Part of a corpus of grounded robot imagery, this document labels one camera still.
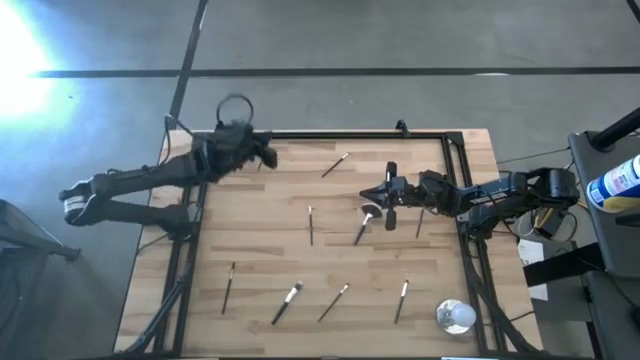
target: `metal bracket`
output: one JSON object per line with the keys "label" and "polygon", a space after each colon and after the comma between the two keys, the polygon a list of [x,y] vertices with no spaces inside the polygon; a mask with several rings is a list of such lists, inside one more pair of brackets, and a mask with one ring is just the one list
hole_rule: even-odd
{"label": "metal bracket", "polygon": [[194,238],[194,236],[198,235],[197,232],[197,226],[198,224],[202,221],[202,207],[199,204],[196,203],[188,203],[187,205],[184,205],[187,209],[187,213],[189,214],[189,219],[191,219],[191,221],[189,221],[189,226],[190,226],[190,230],[188,233],[171,233],[169,234],[168,239],[170,241],[180,241],[180,242],[185,242],[188,243],[191,241],[191,239]]}
{"label": "metal bracket", "polygon": [[456,146],[464,146],[464,135],[461,131],[447,131],[447,138]]}
{"label": "metal bracket", "polygon": [[411,137],[411,132],[409,132],[409,129],[407,129],[407,124],[404,122],[404,120],[398,120],[398,122],[396,123],[396,130],[402,131],[402,137],[404,137],[405,139]]}

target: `wood grain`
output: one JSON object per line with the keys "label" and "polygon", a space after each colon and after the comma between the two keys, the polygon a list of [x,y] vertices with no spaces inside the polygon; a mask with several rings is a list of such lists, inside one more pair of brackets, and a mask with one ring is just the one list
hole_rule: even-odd
{"label": "wood grain", "polygon": [[[496,178],[488,131],[464,130],[464,135],[474,182]],[[184,132],[174,131],[171,137],[173,155],[189,150],[190,138]],[[454,339],[434,321],[440,301],[468,300],[452,219],[426,213],[415,239],[420,210],[398,209],[395,231],[385,231],[382,221],[374,220],[359,246],[352,246],[363,218],[358,192],[378,185],[390,160],[411,183],[425,169],[445,172],[440,143],[295,140],[274,141],[273,147],[279,152],[278,169],[258,171],[257,164],[247,164],[209,191],[183,355],[477,355],[472,334]],[[351,156],[320,178],[347,151]],[[160,188],[153,191],[151,204],[164,206],[179,197],[179,189]],[[314,209],[314,247],[309,244],[308,206]],[[159,235],[158,229],[145,229],[141,244]],[[168,241],[160,242],[138,256],[116,349],[130,345],[156,312],[170,248]],[[491,239],[489,255],[507,316],[531,310],[514,239],[506,235]],[[220,310],[233,261],[236,275],[223,316]],[[394,325],[405,279],[410,281],[409,291]],[[299,280],[303,289],[272,326],[271,319]],[[349,290],[317,323],[345,283],[351,285]],[[541,347],[535,316],[515,325],[529,342]],[[171,341],[173,330],[168,336]]]}

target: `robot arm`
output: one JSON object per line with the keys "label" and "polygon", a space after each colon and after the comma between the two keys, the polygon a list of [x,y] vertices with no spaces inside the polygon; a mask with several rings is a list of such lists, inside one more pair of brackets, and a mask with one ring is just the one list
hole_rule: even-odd
{"label": "robot arm", "polygon": [[220,125],[209,135],[197,135],[199,144],[190,152],[176,156],[158,166],[138,170],[96,174],[60,193],[65,221],[74,226],[93,225],[101,221],[119,221],[158,225],[172,236],[191,233],[188,208],[169,205],[165,208],[129,204],[112,197],[153,189],[159,186],[187,187],[202,182],[218,182],[241,169],[245,162],[259,157],[270,167],[277,166],[277,153],[270,148],[270,133],[254,133],[245,122]]}
{"label": "robot arm", "polygon": [[493,228],[503,219],[539,207],[566,208],[580,197],[575,176],[566,169],[514,172],[468,188],[456,187],[445,175],[430,170],[421,172],[419,177],[417,186],[410,185],[404,176],[397,176],[397,165],[389,162],[385,181],[361,191],[360,196],[387,209],[387,230],[395,229],[395,206],[416,206],[434,208],[450,217],[469,212],[467,234],[484,239],[491,238]]}

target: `concrete floor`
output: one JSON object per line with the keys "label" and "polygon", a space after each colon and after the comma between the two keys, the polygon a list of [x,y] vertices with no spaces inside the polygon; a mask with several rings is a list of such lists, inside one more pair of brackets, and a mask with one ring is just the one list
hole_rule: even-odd
{"label": "concrete floor", "polygon": [[[51,258],[15,358],[108,354],[139,226],[73,228],[58,192],[107,168],[157,161],[176,79],[32,79],[20,71],[179,69],[196,0],[29,0],[0,4],[0,198],[71,246]],[[211,1],[194,68],[629,66],[640,25],[620,0]],[[259,128],[489,128],[496,157],[566,146],[638,106],[640,75],[192,79],[181,117],[211,128],[214,105],[242,92]],[[563,166],[558,154],[505,164]],[[144,203],[148,194],[126,198]],[[576,239],[593,241],[580,210]],[[540,319],[545,346],[589,353],[572,323]]]}

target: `white cable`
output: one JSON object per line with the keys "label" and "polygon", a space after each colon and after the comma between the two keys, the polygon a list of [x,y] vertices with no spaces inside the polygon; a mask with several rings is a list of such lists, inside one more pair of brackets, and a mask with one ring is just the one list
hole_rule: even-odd
{"label": "white cable", "polygon": [[533,231],[535,230],[535,228],[533,227],[533,224],[531,224],[531,230],[528,233],[526,233],[524,235],[521,235],[522,234],[522,219],[524,219],[524,217],[527,214],[522,215],[520,217],[520,220],[518,220],[518,235],[520,235],[520,237],[529,236],[529,235],[533,234]]}

